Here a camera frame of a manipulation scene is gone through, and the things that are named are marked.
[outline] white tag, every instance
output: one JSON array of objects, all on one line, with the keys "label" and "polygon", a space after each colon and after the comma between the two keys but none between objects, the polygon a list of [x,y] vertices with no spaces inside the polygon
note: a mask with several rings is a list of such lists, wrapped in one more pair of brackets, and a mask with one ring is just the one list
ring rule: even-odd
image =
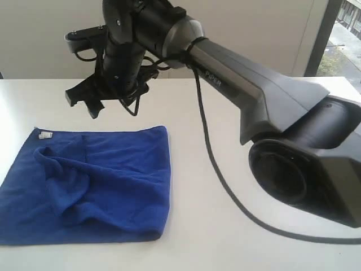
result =
[{"label": "white tag", "polygon": [[39,139],[50,139],[50,138],[52,138],[51,132],[41,132],[41,134],[39,135]]}]

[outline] robotic arm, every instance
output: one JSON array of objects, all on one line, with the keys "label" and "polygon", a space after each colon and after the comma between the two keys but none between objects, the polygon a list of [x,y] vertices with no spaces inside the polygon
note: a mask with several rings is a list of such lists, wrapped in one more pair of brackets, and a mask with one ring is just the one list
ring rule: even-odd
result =
[{"label": "robotic arm", "polygon": [[[72,32],[73,53],[94,49],[95,73],[67,91],[93,118],[101,100],[137,115],[159,64],[185,65],[241,110],[242,145],[253,141],[250,167],[267,193],[285,204],[361,226],[361,107],[253,63],[205,37],[201,24],[167,0],[103,0],[106,25]],[[146,51],[161,59],[142,66]],[[135,102],[135,111],[129,105]]]}]

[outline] blue microfiber cloth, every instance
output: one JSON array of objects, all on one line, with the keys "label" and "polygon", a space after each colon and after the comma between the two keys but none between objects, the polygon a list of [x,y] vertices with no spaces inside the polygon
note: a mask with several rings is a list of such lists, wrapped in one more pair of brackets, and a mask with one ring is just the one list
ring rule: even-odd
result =
[{"label": "blue microfiber cloth", "polygon": [[35,129],[0,187],[0,244],[153,241],[169,211],[165,127],[140,132]]}]

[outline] white wall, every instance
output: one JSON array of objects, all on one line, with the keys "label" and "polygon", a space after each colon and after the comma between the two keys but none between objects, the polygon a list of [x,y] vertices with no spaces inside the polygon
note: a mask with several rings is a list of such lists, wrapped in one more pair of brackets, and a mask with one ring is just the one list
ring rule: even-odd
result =
[{"label": "white wall", "polygon": [[[213,41],[295,76],[307,66],[327,2],[172,0],[200,20]],[[71,55],[63,37],[102,23],[101,0],[0,1],[0,71],[5,78],[85,78],[93,65]]]}]

